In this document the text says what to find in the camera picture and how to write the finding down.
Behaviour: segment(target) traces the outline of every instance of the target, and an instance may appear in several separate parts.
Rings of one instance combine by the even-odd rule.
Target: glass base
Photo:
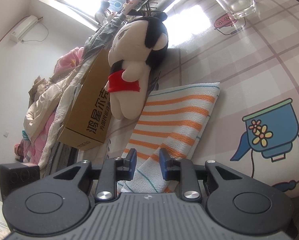
[[[228,14],[232,15],[233,18],[235,18],[237,20],[237,19],[243,18],[243,17],[250,15],[252,13],[255,13],[255,12],[256,12],[256,6],[255,6],[255,1],[253,0],[253,3],[250,7],[246,8],[242,11],[235,12],[235,13],[228,12]]]

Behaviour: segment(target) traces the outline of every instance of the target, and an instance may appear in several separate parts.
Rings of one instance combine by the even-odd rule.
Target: striped towel
[[[119,181],[118,192],[170,192],[177,182],[163,180],[158,162],[165,147],[173,157],[190,159],[219,94],[219,83],[152,91],[124,150],[137,150],[132,181]]]

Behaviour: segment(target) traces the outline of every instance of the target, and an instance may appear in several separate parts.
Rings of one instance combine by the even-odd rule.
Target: plush doll
[[[137,18],[116,34],[109,51],[111,71],[105,90],[110,93],[111,111],[116,119],[136,119],[142,112],[151,69],[163,61],[168,34],[162,20]]]

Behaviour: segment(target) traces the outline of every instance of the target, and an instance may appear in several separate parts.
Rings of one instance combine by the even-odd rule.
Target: air conditioner
[[[22,36],[28,32],[34,24],[37,23],[37,17],[31,15],[27,17],[19,26],[17,26],[11,33],[10,39],[15,42],[19,42]]]

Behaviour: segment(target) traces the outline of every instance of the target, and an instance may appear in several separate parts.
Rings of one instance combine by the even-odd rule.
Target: doll's arm
[[[143,61],[124,61],[123,64],[126,69],[122,74],[122,79],[126,82],[139,80],[146,65]]]
[[[106,92],[108,92],[108,91],[109,91],[109,88],[110,88],[110,83],[107,81],[107,83],[106,83],[104,89],[105,89]]]

